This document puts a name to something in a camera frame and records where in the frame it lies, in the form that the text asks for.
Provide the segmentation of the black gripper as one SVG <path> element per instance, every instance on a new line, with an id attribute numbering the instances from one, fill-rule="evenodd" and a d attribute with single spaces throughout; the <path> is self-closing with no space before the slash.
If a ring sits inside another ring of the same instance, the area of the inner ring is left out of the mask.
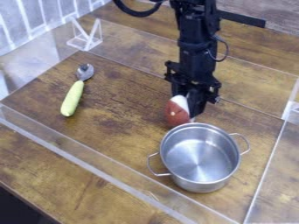
<path id="1" fill-rule="evenodd" d="M 179 61 L 166 61 L 164 79 L 172 84 L 172 96 L 187 96 L 190 118 L 200 115 L 207 102 L 220 100 L 220 81 L 214 77 L 219 60 L 218 43 L 191 44 L 180 42 Z"/>

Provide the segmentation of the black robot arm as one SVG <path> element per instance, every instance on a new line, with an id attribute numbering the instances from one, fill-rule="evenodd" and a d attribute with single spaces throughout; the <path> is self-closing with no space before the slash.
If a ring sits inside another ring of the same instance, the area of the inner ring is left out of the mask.
<path id="1" fill-rule="evenodd" d="M 172 0 L 179 29 L 179 61 L 167 61 L 164 79 L 172 95 L 187 98 L 190 118 L 203 113 L 207 102 L 219 101 L 220 82 L 214 77 L 220 15 L 215 0 Z"/>

